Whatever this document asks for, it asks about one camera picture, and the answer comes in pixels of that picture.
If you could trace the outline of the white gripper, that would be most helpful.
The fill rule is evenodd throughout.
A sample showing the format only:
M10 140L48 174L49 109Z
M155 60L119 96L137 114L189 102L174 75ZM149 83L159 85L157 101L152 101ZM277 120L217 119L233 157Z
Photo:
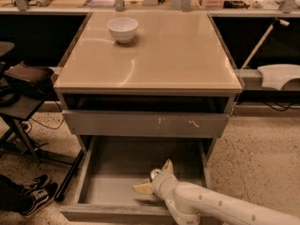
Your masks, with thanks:
M163 201L174 199L174 189L179 181L173 175L173 163L168 158L162 167L162 173L157 175L151 182L150 180L144 180L139 184L133 186L133 189L144 195L151 195L154 193Z

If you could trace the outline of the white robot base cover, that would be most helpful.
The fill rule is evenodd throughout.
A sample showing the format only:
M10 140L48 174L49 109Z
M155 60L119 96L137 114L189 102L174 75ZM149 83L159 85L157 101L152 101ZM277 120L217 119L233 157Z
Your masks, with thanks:
M262 87L280 91L283 86L294 80L300 79L300 66L292 64L274 64L258 67L262 75Z

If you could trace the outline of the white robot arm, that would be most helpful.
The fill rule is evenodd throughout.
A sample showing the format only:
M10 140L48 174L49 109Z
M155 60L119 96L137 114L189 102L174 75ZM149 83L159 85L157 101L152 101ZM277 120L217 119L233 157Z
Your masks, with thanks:
M154 194L165 202L178 225L200 225L202 214L229 225L300 225L300 218L235 199L189 182L178 181L167 159L161 169L134 185L140 194Z

